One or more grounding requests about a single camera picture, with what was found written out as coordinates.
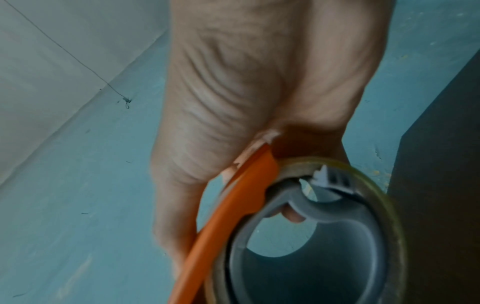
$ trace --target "hand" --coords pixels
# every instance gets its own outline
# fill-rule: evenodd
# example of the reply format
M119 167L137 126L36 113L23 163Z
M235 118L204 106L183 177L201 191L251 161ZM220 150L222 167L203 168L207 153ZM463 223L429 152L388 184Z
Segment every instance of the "hand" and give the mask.
M271 143L279 158L341 157L346 125L383 56L391 10L387 0L171 0L151 173L153 232L177 271L208 181L231 176L259 144Z

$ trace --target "blue surface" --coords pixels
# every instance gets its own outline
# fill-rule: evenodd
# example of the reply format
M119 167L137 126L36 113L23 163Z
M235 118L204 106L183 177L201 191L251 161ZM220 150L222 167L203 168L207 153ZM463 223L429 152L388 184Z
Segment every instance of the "blue surface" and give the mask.
M400 137L480 48L479 29L477 0L398 3L387 53L344 138L352 164L384 189ZM104 89L0 188L0 303L166 303L173 281L151 237L148 165L168 39L113 81L133 98L129 110ZM207 189L200 225L220 187ZM254 240L268 255L301 245L311 228L270 221Z

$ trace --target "black thread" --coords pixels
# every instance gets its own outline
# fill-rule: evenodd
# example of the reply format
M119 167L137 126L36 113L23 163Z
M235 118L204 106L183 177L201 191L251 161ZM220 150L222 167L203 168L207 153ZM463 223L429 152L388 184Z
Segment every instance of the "black thread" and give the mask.
M106 83L106 85L108 85L109 87L111 87L112 90L115 91L115 93L119 94L120 96L123 97L123 100L126 101L127 104L129 104L132 100L131 99L128 99L127 97L125 97L123 94L119 93L117 90L115 90L114 87L112 87L105 79L103 79L99 74L97 74L94 70L92 70L91 68L87 67L83 62L81 62L80 60L78 60L77 57L75 57L72 53L70 53L69 51L67 51L64 47L62 47L61 45L59 45L55 40L53 40L49 35L47 35L44 31L42 31L35 23L33 23L33 21L31 21L27 16L25 16L22 12L20 12L16 7L14 7L10 2L8 2L7 0L3 0L6 2L6 4L8 4L12 9L14 9L17 13L19 13L20 15L22 15L23 18L25 18L28 22L30 22L31 25L33 25L34 27L36 27L37 30L39 30L42 34L45 35L45 37L47 37L48 39L50 39L53 43L55 43L58 47L60 47L62 50L64 50L67 54L69 54L70 56L72 56L72 58L74 58L76 61L78 61L78 63L80 63L81 65L83 65L84 67L86 67L87 69L89 69L92 73L94 73L98 78L100 78L103 82Z

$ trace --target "floor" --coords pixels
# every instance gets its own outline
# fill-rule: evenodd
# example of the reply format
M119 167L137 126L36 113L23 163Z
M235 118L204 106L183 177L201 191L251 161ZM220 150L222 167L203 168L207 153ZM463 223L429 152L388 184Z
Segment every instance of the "floor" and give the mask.
M387 53L344 137L353 166L383 189L401 136L480 48L479 28L476 0L398 2ZM104 89L0 187L0 303L166 303L173 281L151 237L148 165L168 46L160 38L113 81L129 109ZM220 188L208 187L200 226ZM252 246L282 255L309 231L276 217Z

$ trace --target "gray wall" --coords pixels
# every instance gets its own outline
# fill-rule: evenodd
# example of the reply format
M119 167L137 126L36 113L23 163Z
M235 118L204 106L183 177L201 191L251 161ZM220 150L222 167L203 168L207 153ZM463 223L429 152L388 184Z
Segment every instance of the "gray wall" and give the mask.
M168 25L167 0L8 2L106 81ZM105 87L61 47L0 1L0 183Z

